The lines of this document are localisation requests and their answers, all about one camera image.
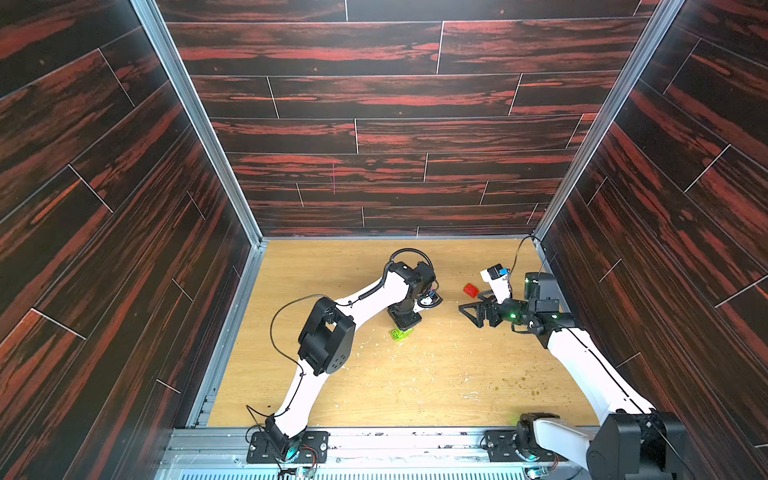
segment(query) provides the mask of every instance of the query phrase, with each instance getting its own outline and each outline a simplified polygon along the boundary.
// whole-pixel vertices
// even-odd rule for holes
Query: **wooden table surface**
[[[355,335],[351,358],[326,382],[310,426],[515,425],[521,413],[553,412],[575,425],[597,425],[584,394],[565,368],[533,336],[504,322],[478,329],[457,309],[472,300],[467,283],[488,284],[479,272],[496,263],[511,267],[520,240],[273,240],[259,271],[209,426],[251,426],[245,405],[264,413],[280,406],[296,366],[270,345],[273,314],[301,296],[338,299],[380,277],[389,255],[415,247],[432,259],[445,299],[422,312],[407,339],[381,312]],[[419,256],[397,260],[415,266]],[[526,240],[511,275],[522,298],[526,272],[541,261]],[[276,344],[296,358],[297,337],[316,299],[286,308],[275,322]]]

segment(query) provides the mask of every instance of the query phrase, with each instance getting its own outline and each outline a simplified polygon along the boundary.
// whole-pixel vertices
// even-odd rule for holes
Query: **wood grain wall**
[[[532,232],[655,3],[158,1],[268,237]]]
[[[0,478],[151,478],[250,245],[127,0],[3,15]]]
[[[545,238],[698,480],[768,478],[767,29],[764,2],[688,0]]]

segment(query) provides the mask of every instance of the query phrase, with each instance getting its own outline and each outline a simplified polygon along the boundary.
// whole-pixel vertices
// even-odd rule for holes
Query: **red block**
[[[472,298],[477,298],[480,290],[478,290],[478,287],[472,285],[471,283],[467,283],[467,286],[464,287],[464,293]]]

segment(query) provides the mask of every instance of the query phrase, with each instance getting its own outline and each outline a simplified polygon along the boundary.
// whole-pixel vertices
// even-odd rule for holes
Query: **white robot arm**
[[[413,269],[396,263],[395,257],[405,251],[419,253],[427,263],[419,262]],[[267,436],[281,461],[298,451],[310,410],[328,377],[349,358],[355,331],[384,309],[400,330],[412,328],[421,321],[420,311],[442,301],[433,283],[429,258],[415,249],[401,249],[389,258],[379,280],[348,297],[336,301],[323,297],[315,303],[299,335],[296,375],[283,404],[266,419]]]
[[[601,425],[593,433],[551,413],[524,414],[514,435],[521,456],[533,458],[533,452],[541,450],[555,452],[587,469],[594,480],[620,480],[626,475],[636,480],[673,478],[673,473],[682,473],[685,427],[675,415],[657,412],[621,378],[578,319],[559,311],[554,276],[526,273],[525,300],[513,300],[508,274],[501,265],[483,270],[481,277],[491,284],[494,296],[460,306],[459,311],[478,327],[483,326],[482,317],[491,326],[506,319],[512,322],[513,331],[535,335],[571,374]],[[478,315],[468,314],[468,307]],[[519,332],[515,325],[527,331]]]

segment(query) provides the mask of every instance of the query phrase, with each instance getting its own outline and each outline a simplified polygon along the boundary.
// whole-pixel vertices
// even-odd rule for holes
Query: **mounting plate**
[[[552,462],[555,454],[549,450],[534,449],[531,453],[536,455],[535,458],[526,459],[522,454],[518,453],[518,449],[515,446],[515,436],[517,432],[515,430],[488,430],[485,433],[485,449],[488,450],[488,460],[491,463],[496,462]]]
[[[310,447],[317,452],[317,463],[325,463],[328,458],[328,432],[311,430],[304,432],[301,446]],[[280,454],[272,446],[265,432],[255,432],[248,447],[247,463],[277,463],[276,458]],[[313,453],[310,450],[300,449],[299,454],[290,462],[281,462],[284,465],[312,465]]]

